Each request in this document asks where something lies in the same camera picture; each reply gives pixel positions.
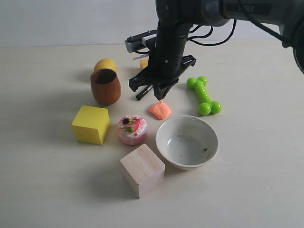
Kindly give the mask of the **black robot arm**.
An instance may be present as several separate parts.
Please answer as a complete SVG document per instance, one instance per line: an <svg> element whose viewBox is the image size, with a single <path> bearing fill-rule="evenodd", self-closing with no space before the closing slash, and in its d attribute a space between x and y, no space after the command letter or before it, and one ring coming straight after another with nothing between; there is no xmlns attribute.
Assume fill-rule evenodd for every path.
<svg viewBox="0 0 304 228"><path fill-rule="evenodd" d="M129 87L142 99L150 90L162 100L181 74L196 59L184 55L189 35L202 26L221 27L230 20L249 21L291 47L299 69L304 67L304 3L301 0L158 0L156 30L125 40L128 52L148 49L147 67L129 80Z"/></svg>

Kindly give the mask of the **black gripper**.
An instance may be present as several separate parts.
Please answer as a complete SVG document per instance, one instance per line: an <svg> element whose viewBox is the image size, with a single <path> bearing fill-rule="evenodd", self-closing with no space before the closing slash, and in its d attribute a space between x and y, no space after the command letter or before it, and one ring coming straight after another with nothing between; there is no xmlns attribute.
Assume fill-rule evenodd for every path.
<svg viewBox="0 0 304 228"><path fill-rule="evenodd" d="M149 49L148 67L143 74L129 80L133 92L139 87L153 85L154 96L158 100L166 97L179 81L177 74L190 28L190 23L165 25L158 22L155 46Z"/></svg>

